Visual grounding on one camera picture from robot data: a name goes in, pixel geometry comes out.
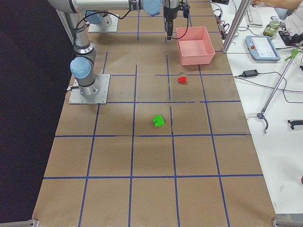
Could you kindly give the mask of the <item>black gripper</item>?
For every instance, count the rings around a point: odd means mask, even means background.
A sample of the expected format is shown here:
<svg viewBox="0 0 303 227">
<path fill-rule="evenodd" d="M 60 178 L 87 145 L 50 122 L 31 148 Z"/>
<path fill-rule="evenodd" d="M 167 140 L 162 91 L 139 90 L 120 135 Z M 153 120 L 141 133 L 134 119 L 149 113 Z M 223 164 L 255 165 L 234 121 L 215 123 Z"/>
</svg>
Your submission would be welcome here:
<svg viewBox="0 0 303 227">
<path fill-rule="evenodd" d="M 173 34 L 173 21 L 178 16 L 178 0 L 164 0 L 164 18 L 166 19 L 167 40 L 171 40 Z"/>
</svg>

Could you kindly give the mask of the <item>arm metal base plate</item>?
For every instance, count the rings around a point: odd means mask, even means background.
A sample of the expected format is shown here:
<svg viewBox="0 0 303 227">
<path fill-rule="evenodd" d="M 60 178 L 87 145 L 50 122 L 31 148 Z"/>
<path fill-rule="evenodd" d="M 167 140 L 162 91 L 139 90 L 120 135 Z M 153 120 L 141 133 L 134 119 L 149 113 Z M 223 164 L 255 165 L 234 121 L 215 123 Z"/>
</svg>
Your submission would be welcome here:
<svg viewBox="0 0 303 227">
<path fill-rule="evenodd" d="M 95 75 L 94 84 L 89 87 L 79 86 L 77 80 L 74 86 L 78 87 L 71 90 L 69 104 L 71 105 L 94 105 L 107 104 L 108 89 L 110 84 L 110 74 Z"/>
<path fill-rule="evenodd" d="M 100 19 L 99 24 L 89 24 L 89 33 L 116 33 L 118 28 L 118 18 L 113 15 L 106 15 Z"/>
</svg>

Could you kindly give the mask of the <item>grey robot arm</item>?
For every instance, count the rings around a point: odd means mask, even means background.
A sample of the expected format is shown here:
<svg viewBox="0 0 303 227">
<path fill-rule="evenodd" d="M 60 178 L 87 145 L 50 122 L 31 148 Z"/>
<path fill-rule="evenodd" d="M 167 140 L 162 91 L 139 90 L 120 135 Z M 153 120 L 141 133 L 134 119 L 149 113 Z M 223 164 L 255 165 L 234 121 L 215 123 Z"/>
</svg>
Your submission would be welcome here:
<svg viewBox="0 0 303 227">
<path fill-rule="evenodd" d="M 76 78 L 82 96 L 95 96 L 101 88 L 93 73 L 96 49 L 90 42 L 86 22 L 106 29 L 112 24 L 112 17 L 123 19 L 109 10 L 125 9 L 128 12 L 143 9 L 151 16 L 160 13 L 160 0 L 50 0 L 50 5 L 65 15 L 72 35 L 75 58 L 70 69 Z"/>
<path fill-rule="evenodd" d="M 173 20 L 177 18 L 179 11 L 183 12 L 184 18 L 189 19 L 190 5 L 187 3 L 184 3 L 182 0 L 130 0 L 129 11 L 143 9 L 149 15 L 155 16 L 160 14 L 161 5 L 163 5 L 167 40 L 175 40 L 176 38 L 173 37 Z M 100 28 L 106 28 L 112 23 L 110 16 L 114 16 L 118 19 L 124 18 L 107 11 L 87 11 L 84 19 Z"/>
</svg>

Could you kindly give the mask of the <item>person hand at keyboard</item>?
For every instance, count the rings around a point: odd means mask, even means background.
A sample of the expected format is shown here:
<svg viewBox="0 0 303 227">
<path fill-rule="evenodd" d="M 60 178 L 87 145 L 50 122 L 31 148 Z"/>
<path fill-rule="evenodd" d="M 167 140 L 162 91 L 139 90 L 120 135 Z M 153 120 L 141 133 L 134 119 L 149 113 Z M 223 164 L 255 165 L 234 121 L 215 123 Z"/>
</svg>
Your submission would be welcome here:
<svg viewBox="0 0 303 227">
<path fill-rule="evenodd" d="M 251 4 L 253 4 L 253 5 L 265 4 L 266 5 L 266 1 L 265 0 L 252 0 Z"/>
</svg>

